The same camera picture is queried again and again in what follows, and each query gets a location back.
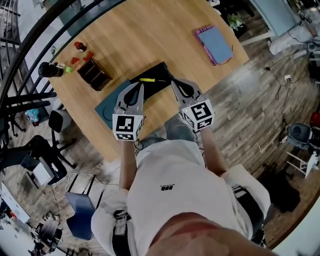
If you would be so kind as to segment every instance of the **white t-shirt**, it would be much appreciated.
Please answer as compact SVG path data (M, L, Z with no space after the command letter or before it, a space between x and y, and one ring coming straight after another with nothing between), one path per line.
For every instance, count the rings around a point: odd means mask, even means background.
M194 142L166 140L153 144L139 153L137 164L130 191L121 189L105 203L116 210L127 207L139 256L146 255L160 228L181 213L197 213L251 239L252 224L239 210L231 186L246 188L267 216L268 191L242 165L222 177L207 170ZM92 232L102 247L115 255L111 241L116 220L112 218L105 208L99 207L92 217Z

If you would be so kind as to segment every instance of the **green block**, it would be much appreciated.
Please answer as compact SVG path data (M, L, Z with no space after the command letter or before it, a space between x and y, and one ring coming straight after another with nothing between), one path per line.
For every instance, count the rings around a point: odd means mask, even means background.
M72 68L69 66L65 67L65 72L71 73L72 72Z

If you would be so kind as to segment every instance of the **blue notebook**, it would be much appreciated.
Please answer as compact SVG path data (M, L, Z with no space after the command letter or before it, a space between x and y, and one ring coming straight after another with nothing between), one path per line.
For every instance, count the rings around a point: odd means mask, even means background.
M214 26L197 36L206 46L217 64L223 64L234 56L232 49L217 27Z

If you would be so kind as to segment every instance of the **jeans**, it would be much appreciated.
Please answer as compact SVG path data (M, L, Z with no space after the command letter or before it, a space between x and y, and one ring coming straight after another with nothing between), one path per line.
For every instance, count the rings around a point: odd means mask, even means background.
M166 132L166 139L158 136L156 132L152 132L141 141L141 143L143 144L143 148L145 149L152 144L163 142L166 140L185 140L190 142L197 142L191 127L189 127L182 121L182 117L180 116L180 114L176 114L174 117L165 122L164 128Z

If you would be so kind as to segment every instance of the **red block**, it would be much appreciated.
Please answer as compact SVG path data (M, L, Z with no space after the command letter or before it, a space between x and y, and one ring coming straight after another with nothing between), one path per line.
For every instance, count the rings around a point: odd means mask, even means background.
M87 62L90 58L92 58L95 54L92 51L89 51L86 57L84 57L84 61Z
M79 58L73 57L71 60L71 64L73 65L73 64L77 63L78 61L80 61Z

